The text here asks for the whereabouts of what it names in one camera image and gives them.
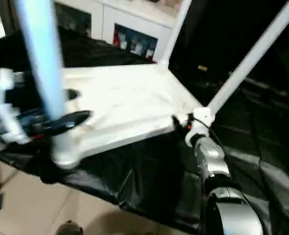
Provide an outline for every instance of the black tarp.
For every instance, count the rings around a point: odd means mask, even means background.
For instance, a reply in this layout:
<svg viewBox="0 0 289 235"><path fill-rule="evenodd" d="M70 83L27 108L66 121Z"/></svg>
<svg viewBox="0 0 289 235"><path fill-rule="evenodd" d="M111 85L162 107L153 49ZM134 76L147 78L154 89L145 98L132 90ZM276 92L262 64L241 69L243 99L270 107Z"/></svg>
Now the black tarp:
<svg viewBox="0 0 289 235"><path fill-rule="evenodd" d="M149 61L104 42L60 30L66 67L144 64ZM0 67L29 70L21 34L0 40ZM217 87L184 85L201 102ZM289 234L289 106L247 88L216 116L214 130L228 152L230 170L260 217L266 234ZM193 152L176 132L84 159L61 171L49 160L49 141L11 145L0 160L45 183L60 182L121 209L189 233L200 233L202 187Z"/></svg>

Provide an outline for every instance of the white rod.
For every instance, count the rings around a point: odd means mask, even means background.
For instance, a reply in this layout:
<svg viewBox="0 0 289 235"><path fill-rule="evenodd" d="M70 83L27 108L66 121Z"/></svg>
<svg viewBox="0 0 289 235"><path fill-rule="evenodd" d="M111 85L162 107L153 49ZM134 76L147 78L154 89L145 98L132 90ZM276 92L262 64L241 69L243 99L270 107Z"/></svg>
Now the white rod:
<svg viewBox="0 0 289 235"><path fill-rule="evenodd" d="M180 10L176 17L175 25L173 26L172 33L164 50L164 54L159 64L168 68L170 56L173 53L178 35L180 33L181 27L183 25L184 19L188 13L192 0L184 0L181 4Z"/></svg>
<svg viewBox="0 0 289 235"><path fill-rule="evenodd" d="M277 14L260 39L255 43L243 61L241 61L236 70L211 100L208 107L211 109L213 115L215 115L225 104L288 24L289 1Z"/></svg>
<svg viewBox="0 0 289 235"><path fill-rule="evenodd" d="M51 120L64 115L62 57L52 0L15 0L32 72L44 109ZM53 161L68 167L78 161L68 133L53 138Z"/></svg>

